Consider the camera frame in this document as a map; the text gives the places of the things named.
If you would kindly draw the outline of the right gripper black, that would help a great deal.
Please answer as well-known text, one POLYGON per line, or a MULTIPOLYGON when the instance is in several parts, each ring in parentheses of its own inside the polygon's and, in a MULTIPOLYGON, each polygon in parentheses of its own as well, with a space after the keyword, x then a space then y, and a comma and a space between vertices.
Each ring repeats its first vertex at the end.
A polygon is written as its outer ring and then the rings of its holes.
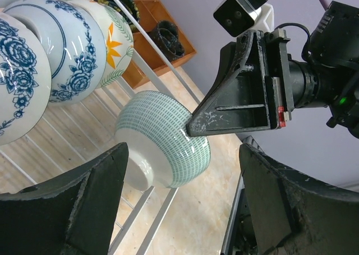
POLYGON ((216 79, 186 124, 188 135, 285 127, 294 109, 288 42, 283 29, 267 33, 265 39, 262 31, 249 30, 225 45, 216 79))

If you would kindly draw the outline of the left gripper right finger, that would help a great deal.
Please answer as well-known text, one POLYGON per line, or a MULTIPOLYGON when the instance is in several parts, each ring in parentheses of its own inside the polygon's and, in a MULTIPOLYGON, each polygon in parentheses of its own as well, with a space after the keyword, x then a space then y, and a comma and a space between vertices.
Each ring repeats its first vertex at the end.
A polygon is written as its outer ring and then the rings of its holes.
POLYGON ((240 146, 259 254, 358 254, 358 193, 240 146))

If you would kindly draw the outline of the pale green ringed bowl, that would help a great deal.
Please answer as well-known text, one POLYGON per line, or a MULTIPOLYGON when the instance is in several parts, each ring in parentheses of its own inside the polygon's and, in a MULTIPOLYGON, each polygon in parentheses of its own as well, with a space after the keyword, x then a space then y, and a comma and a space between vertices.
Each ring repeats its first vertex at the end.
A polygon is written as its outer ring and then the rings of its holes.
POLYGON ((191 112, 159 91, 140 91, 121 109, 114 131, 117 142, 128 146, 125 182, 138 191, 152 186, 181 187, 210 164, 205 136, 190 137, 186 123, 191 112))

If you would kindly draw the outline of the yellow floral bowl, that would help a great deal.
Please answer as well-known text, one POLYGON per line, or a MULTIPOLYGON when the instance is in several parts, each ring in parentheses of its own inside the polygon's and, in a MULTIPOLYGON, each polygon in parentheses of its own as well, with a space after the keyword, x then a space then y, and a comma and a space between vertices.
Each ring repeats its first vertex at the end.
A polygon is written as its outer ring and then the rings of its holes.
POLYGON ((134 39, 125 18, 115 9, 91 0, 70 0, 88 12, 100 27, 106 44, 106 67, 98 88, 120 78, 128 68, 134 52, 134 39))

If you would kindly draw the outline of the blue white patterned bowl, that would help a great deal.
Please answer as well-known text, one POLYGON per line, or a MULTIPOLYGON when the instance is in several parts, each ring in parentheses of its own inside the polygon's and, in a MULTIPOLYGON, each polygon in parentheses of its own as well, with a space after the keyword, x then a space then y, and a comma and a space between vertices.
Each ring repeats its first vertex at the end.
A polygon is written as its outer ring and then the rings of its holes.
POLYGON ((3 12, 40 40, 52 73, 50 105, 78 103, 96 89, 106 66, 106 45, 87 11, 62 0, 18 0, 3 12))

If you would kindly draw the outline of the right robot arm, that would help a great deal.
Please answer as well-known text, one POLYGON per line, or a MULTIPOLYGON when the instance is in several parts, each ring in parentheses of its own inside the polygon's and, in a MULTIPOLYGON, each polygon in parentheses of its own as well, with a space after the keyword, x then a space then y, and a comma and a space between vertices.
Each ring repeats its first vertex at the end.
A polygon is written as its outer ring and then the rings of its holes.
POLYGON ((218 74, 187 122, 192 137, 281 129, 301 108, 328 107, 327 126, 358 136, 358 8, 332 2, 302 60, 287 52, 286 24, 246 30, 220 50, 218 74))

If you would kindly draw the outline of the black round object in tray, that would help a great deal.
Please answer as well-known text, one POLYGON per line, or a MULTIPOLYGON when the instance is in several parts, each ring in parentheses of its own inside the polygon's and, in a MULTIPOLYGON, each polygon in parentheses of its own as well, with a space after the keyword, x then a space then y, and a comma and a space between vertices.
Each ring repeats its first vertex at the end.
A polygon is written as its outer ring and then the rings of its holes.
POLYGON ((185 55, 185 49, 179 40, 178 27, 174 23, 159 21, 148 35, 170 62, 185 55))

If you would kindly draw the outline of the wooden compartment tray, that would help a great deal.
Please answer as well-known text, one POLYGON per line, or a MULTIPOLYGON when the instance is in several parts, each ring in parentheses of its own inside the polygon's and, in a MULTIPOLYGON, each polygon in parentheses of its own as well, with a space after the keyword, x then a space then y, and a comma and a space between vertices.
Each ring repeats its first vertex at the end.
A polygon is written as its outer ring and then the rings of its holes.
POLYGON ((133 32, 135 50, 157 76, 182 66, 196 54, 194 46, 160 0, 119 0, 143 31, 130 21, 114 0, 95 1, 122 14, 133 32))

